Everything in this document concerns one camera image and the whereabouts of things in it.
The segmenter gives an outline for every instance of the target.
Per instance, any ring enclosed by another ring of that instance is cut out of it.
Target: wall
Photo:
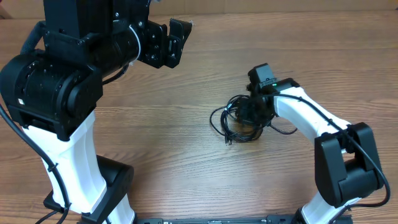
[[[398,0],[163,0],[152,3],[152,15],[247,12],[393,10]],[[6,18],[44,18],[42,0],[3,0]]]

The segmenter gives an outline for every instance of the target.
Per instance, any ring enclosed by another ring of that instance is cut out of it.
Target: white arm segment
[[[281,94],[302,97],[304,100],[311,102],[328,118],[332,119],[339,127],[346,129],[349,122],[339,119],[333,114],[327,112],[318,103],[314,102],[301,87],[292,87],[282,90]],[[275,112],[281,118],[289,120],[294,126],[300,130],[305,137],[307,137],[312,144],[315,138],[321,136],[323,133],[336,133],[338,130],[328,122],[325,121],[316,111],[309,105],[295,99],[286,98],[283,96],[274,97]],[[348,201],[345,205],[356,203],[360,198],[354,198]],[[304,205],[302,215],[306,224],[324,224],[328,223],[344,206],[335,208],[325,202],[319,192],[314,196],[310,203]]]
[[[70,210],[77,213],[92,213],[106,192],[106,182],[98,168],[93,140],[94,111],[85,119],[67,142],[57,138],[55,133],[29,126],[24,132],[49,156],[65,183]],[[48,172],[53,187],[53,199],[65,205],[57,180]],[[108,217],[111,223],[132,223],[134,211],[126,196]]]

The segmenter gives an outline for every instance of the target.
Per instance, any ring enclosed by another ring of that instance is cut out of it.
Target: wooden table
[[[96,109],[97,153],[134,166],[129,201],[139,217],[263,217],[294,213],[313,197],[313,146],[301,133],[267,129],[256,142],[225,146],[210,128],[213,109],[247,93],[247,72],[268,62],[335,115],[373,128],[392,199],[352,214],[356,223],[398,222],[398,11],[178,19],[195,23],[181,64],[156,70],[136,63],[104,88]],[[0,67],[36,22],[0,21]],[[293,128],[283,119],[274,124]],[[34,223],[49,212],[42,205],[49,178],[3,120],[0,131],[0,223]],[[79,217],[71,212],[66,223]]]

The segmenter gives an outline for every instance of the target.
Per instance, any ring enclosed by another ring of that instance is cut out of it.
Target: bundle of black cable
[[[281,131],[271,124],[275,113],[272,107],[273,102],[267,98],[251,98],[247,95],[236,95],[226,104],[215,109],[210,115],[211,126],[225,138],[225,144],[235,142],[251,142],[259,139],[265,127],[271,127],[281,134],[293,134],[297,129],[291,132]],[[213,115],[224,109],[221,114],[221,128],[224,133],[219,131],[212,122]],[[231,118],[235,124],[238,123],[239,131],[233,131],[229,128],[228,118]]]

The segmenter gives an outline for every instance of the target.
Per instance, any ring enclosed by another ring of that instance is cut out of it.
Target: white ring
[[[134,33],[134,35],[136,36],[137,42],[138,42],[138,55],[137,55],[137,57],[134,60],[132,60],[130,62],[130,64],[132,65],[132,63],[134,63],[139,58],[139,56],[141,54],[141,43],[139,42],[139,38],[138,38],[138,35],[137,35],[136,31],[131,27],[131,25],[130,25],[130,29]]]

